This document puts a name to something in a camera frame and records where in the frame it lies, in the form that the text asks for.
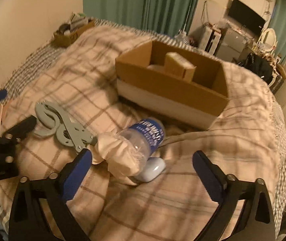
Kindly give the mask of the green white barcode box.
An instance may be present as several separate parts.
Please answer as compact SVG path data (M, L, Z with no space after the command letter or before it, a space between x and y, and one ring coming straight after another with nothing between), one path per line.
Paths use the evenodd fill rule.
M192 82L196 66L177 52L165 55L164 69L166 74L174 75L186 82Z

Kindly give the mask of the small cardboard box with clutter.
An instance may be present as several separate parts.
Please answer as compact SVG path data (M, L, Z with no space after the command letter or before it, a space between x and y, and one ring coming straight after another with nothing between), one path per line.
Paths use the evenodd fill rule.
M95 18L73 12L68 20L54 32L53 42L57 47L67 48L85 31L95 26Z

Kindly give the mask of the light blue earbud case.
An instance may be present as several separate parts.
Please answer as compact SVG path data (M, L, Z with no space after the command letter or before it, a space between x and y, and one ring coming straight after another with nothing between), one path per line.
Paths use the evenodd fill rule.
M139 182L148 183L156 179L166 168L165 161L160 157L150 157L143 170L136 176L136 179Z

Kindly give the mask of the clear water bottle blue label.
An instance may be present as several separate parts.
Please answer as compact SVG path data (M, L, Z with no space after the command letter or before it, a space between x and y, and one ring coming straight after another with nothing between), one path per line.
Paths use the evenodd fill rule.
M148 117L117 133L118 139L126 143L122 153L128 153L138 166L138 175L146 165L147 160L155 153L165 138L165 128L161 121Z

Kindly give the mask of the black clothes on chair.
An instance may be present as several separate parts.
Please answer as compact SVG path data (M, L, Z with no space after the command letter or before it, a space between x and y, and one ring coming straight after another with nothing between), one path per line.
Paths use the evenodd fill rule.
M232 62L243 68L250 70L257 76L259 76L267 84L270 84L273 80L272 66L266 59L258 56L255 53L249 53L245 59L241 60L233 58Z

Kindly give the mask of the brown cardboard box on bed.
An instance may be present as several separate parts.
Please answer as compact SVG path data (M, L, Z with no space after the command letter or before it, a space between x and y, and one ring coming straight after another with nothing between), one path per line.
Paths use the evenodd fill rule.
M190 82L164 72L169 52L195 66ZM208 130L229 102L222 63L197 52L150 41L118 56L115 66L119 96L201 130Z

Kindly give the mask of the grey mini fridge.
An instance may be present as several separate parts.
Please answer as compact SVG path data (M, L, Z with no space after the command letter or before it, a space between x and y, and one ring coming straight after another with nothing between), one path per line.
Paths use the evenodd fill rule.
M246 45L246 37L232 28L222 29L215 56L223 61L238 59Z

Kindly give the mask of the white oval vanity mirror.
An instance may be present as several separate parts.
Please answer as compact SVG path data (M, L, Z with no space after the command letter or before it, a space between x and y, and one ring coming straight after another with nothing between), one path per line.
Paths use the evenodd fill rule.
M277 36L273 28L265 29L257 42L259 50L262 52L272 52L277 46Z

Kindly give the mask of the large clear water jug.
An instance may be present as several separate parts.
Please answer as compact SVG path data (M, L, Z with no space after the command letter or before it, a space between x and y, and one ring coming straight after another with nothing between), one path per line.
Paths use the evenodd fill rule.
M189 41L189 37L187 36L187 33L186 31L183 31L183 30L179 30L178 33L174 36L174 38L179 41L179 42L182 42L186 45L189 45L190 44L190 41Z

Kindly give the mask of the white suitcase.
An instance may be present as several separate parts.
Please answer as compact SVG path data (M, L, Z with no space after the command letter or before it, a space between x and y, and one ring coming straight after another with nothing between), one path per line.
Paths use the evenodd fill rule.
M221 30L211 25L204 25L198 48L214 55L221 38Z

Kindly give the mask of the green curtain left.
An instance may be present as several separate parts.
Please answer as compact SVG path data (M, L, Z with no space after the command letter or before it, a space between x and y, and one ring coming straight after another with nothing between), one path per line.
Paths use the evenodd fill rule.
M198 0L83 0L88 16L174 37L188 32Z

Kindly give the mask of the green curtain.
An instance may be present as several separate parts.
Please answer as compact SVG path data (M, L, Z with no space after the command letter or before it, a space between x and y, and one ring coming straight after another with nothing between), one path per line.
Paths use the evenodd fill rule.
M188 32L198 0L83 0L88 16L174 37Z
M276 0L269 28L274 29L277 37L276 55L281 55L281 64L286 63L286 0Z

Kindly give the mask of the green curtain right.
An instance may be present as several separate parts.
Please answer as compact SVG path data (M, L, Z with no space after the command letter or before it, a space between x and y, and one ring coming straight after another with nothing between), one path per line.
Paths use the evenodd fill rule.
M276 0L269 28L274 29L277 37L276 55L281 55L281 64L286 63L286 0Z

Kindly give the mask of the black wall television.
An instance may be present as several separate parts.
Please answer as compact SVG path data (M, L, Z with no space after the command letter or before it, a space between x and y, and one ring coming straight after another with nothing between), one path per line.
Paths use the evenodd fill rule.
M259 36L265 25L265 20L240 0L232 0L228 16L246 27L255 36Z

